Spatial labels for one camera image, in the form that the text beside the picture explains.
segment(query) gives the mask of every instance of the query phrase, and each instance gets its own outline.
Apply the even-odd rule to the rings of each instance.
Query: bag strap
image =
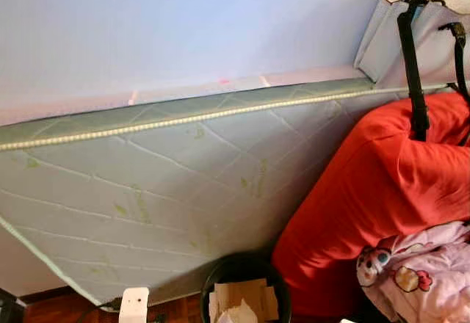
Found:
[[[439,30],[449,29],[452,35],[455,38],[455,47],[454,47],[454,60],[455,60],[455,75],[457,76],[457,86],[450,84],[451,87],[456,88],[456,90],[463,96],[467,104],[470,106],[470,95],[467,90],[465,82],[465,71],[463,69],[463,49],[466,44],[466,33],[465,27],[460,22],[452,22],[444,24],[439,27]]]
[[[426,140],[426,130],[430,127],[430,124],[429,117],[427,116],[426,102],[424,101],[424,93],[421,88],[421,79],[419,78],[418,61],[416,59],[411,22],[413,21],[418,6],[426,3],[427,0],[410,0],[408,10],[400,13],[397,19],[413,113],[411,125],[416,133],[415,138],[418,141]]]

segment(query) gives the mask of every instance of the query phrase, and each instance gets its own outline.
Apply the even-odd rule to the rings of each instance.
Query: bean bag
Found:
[[[469,107],[457,93],[426,102],[426,142],[413,140],[409,99],[370,112],[289,221],[272,263],[294,314],[352,313],[363,297],[354,258],[364,246],[470,217]]]

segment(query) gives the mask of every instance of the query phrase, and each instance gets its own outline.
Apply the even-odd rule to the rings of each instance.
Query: trash bin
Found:
[[[278,321],[280,323],[289,323],[291,319],[291,300],[287,285],[271,263],[255,253],[228,255],[222,257],[215,264],[204,283],[200,297],[200,315],[203,323],[210,323],[209,293],[214,291],[215,283],[234,283],[259,278],[266,278],[268,286],[274,286],[275,295],[278,299]]]

